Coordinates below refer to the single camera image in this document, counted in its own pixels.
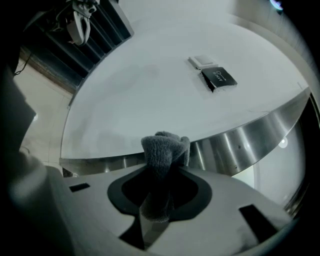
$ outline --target gray towel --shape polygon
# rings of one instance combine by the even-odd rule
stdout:
[[[168,186],[172,166],[188,166],[190,141],[166,131],[141,140],[148,167],[150,193],[140,207],[141,214],[153,222],[166,222],[174,209]]]

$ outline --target black panel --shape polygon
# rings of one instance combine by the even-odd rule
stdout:
[[[48,31],[42,16],[24,32],[26,54],[36,69],[56,83],[74,90],[109,52],[131,35],[109,0],[101,0],[90,18],[90,37],[84,46],[72,44],[67,30]]]
[[[241,207],[239,211],[260,243],[277,233],[275,227],[254,205]]]

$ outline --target black rectangular slot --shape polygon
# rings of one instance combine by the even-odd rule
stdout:
[[[78,184],[78,185],[70,186],[69,188],[73,193],[73,192],[77,192],[77,191],[80,191],[80,190],[87,189],[89,187],[90,187],[90,185],[88,183],[81,183],[81,184]]]
[[[239,208],[239,211],[260,243],[277,233],[275,227],[253,204]]]

